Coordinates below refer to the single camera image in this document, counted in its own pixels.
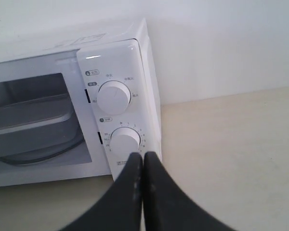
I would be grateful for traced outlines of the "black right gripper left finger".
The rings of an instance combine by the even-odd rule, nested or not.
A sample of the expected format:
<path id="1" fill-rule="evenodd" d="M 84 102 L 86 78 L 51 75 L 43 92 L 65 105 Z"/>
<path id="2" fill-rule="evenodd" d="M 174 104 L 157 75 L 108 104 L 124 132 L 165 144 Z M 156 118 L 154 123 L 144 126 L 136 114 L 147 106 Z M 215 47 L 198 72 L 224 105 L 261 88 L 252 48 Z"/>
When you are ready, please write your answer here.
<path id="1" fill-rule="evenodd" d="M 142 214 L 143 159 L 131 153 L 106 193 L 64 231 L 139 231 Z"/>

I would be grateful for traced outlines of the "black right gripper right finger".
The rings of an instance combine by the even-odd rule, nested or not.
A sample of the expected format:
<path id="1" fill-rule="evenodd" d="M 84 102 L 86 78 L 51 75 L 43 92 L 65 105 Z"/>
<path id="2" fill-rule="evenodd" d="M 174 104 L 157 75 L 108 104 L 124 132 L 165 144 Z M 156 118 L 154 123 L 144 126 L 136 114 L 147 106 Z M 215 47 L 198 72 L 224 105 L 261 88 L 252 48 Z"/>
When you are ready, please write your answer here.
<path id="1" fill-rule="evenodd" d="M 192 201 L 155 152 L 144 155 L 144 222 L 147 231 L 232 231 Z"/>

